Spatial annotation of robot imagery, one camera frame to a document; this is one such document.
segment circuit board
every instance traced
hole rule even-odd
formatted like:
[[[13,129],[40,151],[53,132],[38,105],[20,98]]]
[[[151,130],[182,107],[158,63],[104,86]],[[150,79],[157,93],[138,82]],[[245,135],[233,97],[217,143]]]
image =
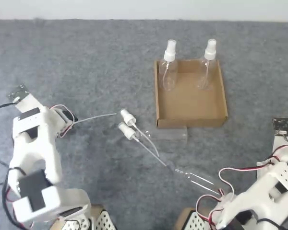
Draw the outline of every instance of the circuit board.
[[[288,137],[288,117],[273,118],[274,136],[286,135]]]

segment white spray pump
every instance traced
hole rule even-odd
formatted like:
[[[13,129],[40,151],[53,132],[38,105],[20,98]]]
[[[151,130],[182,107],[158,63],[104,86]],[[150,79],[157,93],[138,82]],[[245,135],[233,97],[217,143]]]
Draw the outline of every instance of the white spray pump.
[[[200,90],[210,88],[212,75],[216,69],[216,40],[209,39],[204,57],[201,59],[200,76],[197,87]]]
[[[176,41],[168,40],[163,59],[159,62],[159,87],[170,91],[175,88],[177,80]]]

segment cardboard box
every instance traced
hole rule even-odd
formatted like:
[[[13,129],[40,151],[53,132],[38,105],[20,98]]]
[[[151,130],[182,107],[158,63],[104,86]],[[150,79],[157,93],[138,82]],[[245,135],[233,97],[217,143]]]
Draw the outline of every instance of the cardboard box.
[[[158,128],[220,127],[227,120],[225,92],[219,62],[209,90],[197,88],[200,61],[179,60],[176,86],[165,91],[158,85],[155,62],[156,125]]]

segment gray carpet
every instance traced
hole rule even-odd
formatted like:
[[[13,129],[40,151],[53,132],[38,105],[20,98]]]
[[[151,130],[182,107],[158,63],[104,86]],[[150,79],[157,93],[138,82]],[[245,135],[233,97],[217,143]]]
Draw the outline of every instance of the gray carpet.
[[[172,144],[161,154],[183,171],[216,178],[224,166],[255,165],[271,154],[271,118],[288,116],[288,23],[0,21],[0,104],[23,82],[46,106],[65,104],[79,118],[126,107],[144,128],[155,122],[153,61],[162,57],[167,40],[176,39],[177,58],[188,59],[200,57],[212,37],[229,119],[221,128],[189,129],[186,145]],[[17,115],[12,107],[0,110],[0,159],[6,162]],[[118,122],[119,116],[79,124],[57,140],[62,186],[84,189],[119,230],[169,230],[203,193],[124,138]],[[0,182],[5,173],[0,166]],[[240,193],[255,173],[226,178]],[[0,229],[14,229],[1,201]]]

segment plastic tube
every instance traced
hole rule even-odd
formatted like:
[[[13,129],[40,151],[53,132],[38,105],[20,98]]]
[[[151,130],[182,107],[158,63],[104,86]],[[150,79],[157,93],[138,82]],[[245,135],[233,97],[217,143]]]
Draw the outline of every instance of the plastic tube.
[[[80,122],[92,120],[92,119],[99,118],[99,117],[113,116],[113,115],[116,115],[116,114],[117,114],[117,113],[97,115],[97,116],[89,117],[89,118],[86,118],[86,119],[83,119],[83,120],[80,120],[80,121],[76,121],[76,122],[74,122],[74,124],[78,124],[78,123],[80,123]]]
[[[150,152],[161,164],[163,164],[165,167],[167,166],[159,157],[157,157],[151,150],[149,150],[148,147],[145,146],[145,144],[143,144],[142,142],[140,142],[139,140],[136,140],[138,143],[140,143],[140,145],[142,145],[148,152]]]
[[[135,127],[149,141],[149,143],[154,147],[157,156],[160,157],[159,152],[158,152],[155,144],[135,125],[135,123],[133,123],[133,127]]]

